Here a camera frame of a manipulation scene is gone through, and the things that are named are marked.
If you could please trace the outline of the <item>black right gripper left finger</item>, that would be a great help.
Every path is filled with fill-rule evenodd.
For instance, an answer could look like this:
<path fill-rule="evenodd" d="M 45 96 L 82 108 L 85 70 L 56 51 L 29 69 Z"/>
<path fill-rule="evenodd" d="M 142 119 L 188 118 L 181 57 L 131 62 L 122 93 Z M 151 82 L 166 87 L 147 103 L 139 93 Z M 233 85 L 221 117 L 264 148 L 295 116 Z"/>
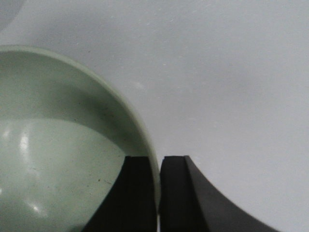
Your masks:
<path fill-rule="evenodd" d="M 125 157 L 116 182 L 82 231 L 157 231 L 154 182 L 148 157 Z"/>

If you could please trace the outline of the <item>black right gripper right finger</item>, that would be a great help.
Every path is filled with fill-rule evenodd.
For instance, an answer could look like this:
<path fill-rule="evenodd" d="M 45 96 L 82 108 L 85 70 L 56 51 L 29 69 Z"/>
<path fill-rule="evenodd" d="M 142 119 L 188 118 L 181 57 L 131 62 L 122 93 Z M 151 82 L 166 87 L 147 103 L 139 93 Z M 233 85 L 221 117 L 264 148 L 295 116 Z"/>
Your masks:
<path fill-rule="evenodd" d="M 162 232 L 273 232 L 225 197 L 189 156 L 166 156 L 160 171 Z"/>

